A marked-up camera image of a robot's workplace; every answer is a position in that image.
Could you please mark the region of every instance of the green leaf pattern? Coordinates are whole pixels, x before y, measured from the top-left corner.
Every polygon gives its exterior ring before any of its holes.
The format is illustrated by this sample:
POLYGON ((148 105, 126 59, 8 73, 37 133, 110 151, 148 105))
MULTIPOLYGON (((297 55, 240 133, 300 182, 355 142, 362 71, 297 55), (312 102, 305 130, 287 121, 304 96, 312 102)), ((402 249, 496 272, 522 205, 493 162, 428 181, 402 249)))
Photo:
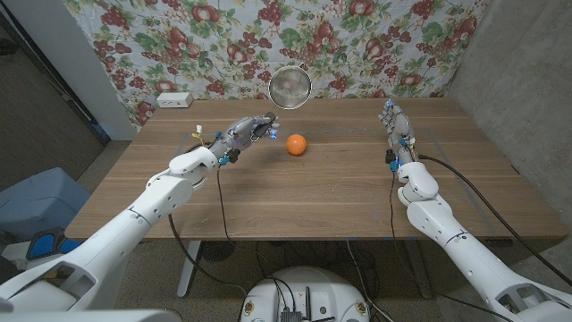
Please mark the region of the green leaf pattern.
POLYGON ((62 0, 140 128, 156 96, 267 99, 299 65, 313 97, 438 97, 488 1, 62 0))

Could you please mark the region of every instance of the mesh strainer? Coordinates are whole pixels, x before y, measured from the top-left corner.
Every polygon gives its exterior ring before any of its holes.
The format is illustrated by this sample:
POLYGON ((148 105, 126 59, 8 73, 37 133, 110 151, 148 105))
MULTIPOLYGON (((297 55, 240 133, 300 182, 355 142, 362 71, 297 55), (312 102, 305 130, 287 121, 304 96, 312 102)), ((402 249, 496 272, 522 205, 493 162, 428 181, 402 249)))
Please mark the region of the mesh strainer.
POLYGON ((283 109, 298 108, 310 98, 312 81, 299 66, 284 66, 274 72, 268 84, 270 99, 283 109))

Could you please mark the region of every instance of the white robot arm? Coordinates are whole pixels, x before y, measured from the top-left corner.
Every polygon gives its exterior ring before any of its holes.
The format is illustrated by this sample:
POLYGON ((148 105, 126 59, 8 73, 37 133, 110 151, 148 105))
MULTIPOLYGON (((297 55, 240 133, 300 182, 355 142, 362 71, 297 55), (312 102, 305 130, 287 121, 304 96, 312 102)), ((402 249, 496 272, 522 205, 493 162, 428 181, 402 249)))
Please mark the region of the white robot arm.
POLYGON ((207 148, 175 157, 167 170, 154 175, 145 191, 76 250, 25 271, 0 285, 0 311, 49 312, 102 309, 95 300, 105 278, 161 218, 189 201, 206 176, 260 137, 275 134, 276 116, 245 117, 233 123, 207 148), (72 272, 61 284, 47 282, 54 272, 72 272))
POLYGON ((390 135, 396 166, 401 164, 397 174, 405 185, 398 196, 409 222, 447 252, 487 307, 515 322, 572 320, 572 295, 516 274, 455 219, 437 181, 417 161, 413 129, 401 108, 388 101, 378 117, 390 135))

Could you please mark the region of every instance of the power outlet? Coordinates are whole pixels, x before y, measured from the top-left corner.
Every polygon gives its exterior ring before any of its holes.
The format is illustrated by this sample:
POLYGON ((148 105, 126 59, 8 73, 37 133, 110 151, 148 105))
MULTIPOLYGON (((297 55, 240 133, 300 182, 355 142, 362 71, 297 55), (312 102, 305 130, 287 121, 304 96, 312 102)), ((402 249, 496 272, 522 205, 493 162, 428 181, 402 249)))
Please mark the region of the power outlet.
POLYGON ((157 98, 159 107, 189 107, 192 102, 190 93, 161 93, 157 98))

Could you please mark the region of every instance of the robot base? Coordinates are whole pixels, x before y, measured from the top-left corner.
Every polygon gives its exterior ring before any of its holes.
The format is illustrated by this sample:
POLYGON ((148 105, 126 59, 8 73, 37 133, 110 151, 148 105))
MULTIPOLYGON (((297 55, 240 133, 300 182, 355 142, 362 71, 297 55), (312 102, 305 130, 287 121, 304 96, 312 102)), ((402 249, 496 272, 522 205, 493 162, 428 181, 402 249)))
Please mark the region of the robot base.
POLYGON ((296 312, 292 312, 292 295, 288 287, 277 281, 286 299, 287 309, 284 311, 284 302, 276 290, 276 284, 268 278, 248 293, 240 321, 369 321, 364 297, 339 275, 318 267, 289 267, 274 273, 273 277, 283 280, 291 288, 296 312))

